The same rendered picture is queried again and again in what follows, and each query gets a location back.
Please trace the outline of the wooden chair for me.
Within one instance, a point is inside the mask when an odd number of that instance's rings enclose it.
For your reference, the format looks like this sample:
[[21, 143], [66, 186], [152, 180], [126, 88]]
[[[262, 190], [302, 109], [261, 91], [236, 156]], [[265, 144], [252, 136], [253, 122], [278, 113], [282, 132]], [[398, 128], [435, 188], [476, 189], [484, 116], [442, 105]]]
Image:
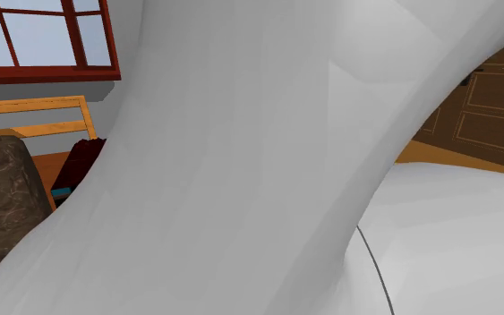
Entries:
[[[44, 123], [0, 129], [0, 134], [14, 135], [18, 138], [27, 139], [70, 132], [86, 132], [90, 140], [94, 140], [98, 137], [84, 96], [0, 100], [0, 115], [64, 108], [79, 108], [81, 110], [82, 119], [76, 121]], [[42, 157], [34, 157], [33, 160], [35, 161], [35, 165], [40, 173], [40, 177], [47, 193], [48, 201], [52, 210], [55, 210], [56, 205], [51, 194], [51, 181], [54, 181], [57, 177], [58, 164], [52, 162], [52, 158], [57, 158], [61, 164], [63, 164], [65, 161], [65, 154], [46, 154]]]

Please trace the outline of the dark red box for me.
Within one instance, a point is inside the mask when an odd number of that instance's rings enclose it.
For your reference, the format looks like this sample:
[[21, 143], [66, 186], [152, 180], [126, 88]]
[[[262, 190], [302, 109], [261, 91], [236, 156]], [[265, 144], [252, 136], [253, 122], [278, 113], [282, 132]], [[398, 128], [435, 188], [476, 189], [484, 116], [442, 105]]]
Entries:
[[101, 152], [105, 139], [79, 140], [73, 145], [67, 159], [51, 187], [56, 207], [71, 195], [83, 180]]

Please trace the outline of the brown panelled wooden door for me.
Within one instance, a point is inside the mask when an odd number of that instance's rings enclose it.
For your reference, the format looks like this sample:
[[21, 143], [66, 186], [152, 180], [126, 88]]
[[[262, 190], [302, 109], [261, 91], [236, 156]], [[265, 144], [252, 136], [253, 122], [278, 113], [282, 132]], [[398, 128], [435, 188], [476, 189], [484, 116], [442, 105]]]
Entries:
[[453, 89], [414, 139], [504, 166], [504, 47]]

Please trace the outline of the red framed window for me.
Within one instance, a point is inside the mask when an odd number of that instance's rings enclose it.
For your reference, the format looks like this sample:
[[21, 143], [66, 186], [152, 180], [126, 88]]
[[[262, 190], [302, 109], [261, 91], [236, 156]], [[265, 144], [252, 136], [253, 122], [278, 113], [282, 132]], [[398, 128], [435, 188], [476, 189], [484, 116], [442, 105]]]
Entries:
[[0, 84], [120, 79], [107, 0], [0, 0]]

